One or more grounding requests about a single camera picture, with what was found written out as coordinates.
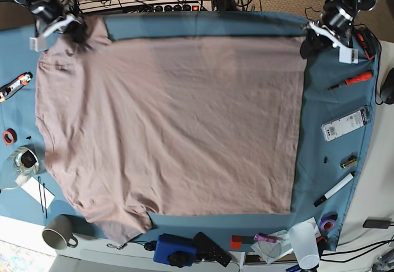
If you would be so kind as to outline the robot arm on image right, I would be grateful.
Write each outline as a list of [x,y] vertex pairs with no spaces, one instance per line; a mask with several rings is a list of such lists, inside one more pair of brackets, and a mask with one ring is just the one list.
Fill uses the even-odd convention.
[[353,46],[353,30],[356,16],[361,11],[370,11],[377,0],[326,0],[320,17],[309,20],[302,28],[307,31],[300,53],[309,54],[337,47],[338,40],[346,47]]

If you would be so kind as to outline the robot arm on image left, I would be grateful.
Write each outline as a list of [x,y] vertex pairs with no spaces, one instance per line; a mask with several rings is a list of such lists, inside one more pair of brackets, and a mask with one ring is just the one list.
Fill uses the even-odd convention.
[[[34,27],[35,36],[30,38],[30,47],[32,50],[42,52],[48,47],[40,43],[46,43],[46,39],[53,33],[64,35],[65,41],[69,45],[75,45],[81,50],[92,49],[93,40],[93,24],[88,24],[87,18],[80,14],[80,9],[77,0],[13,0],[17,4],[28,9],[36,19],[36,26]],[[212,20],[214,18],[233,19],[243,23],[246,20],[253,20],[255,22],[262,22],[264,25],[272,23],[273,25],[280,24],[283,20],[283,14],[276,14],[273,12],[162,12],[154,14],[152,12],[142,15],[147,18],[155,18],[155,27],[159,30],[157,37],[186,37],[186,36],[221,36],[223,35],[217,26],[213,27],[208,32],[197,31],[195,34],[191,32],[192,27],[187,26],[183,33],[175,34],[173,30],[166,30],[164,28],[165,18],[176,18],[180,20],[185,18],[191,20],[192,18],[205,18]]]

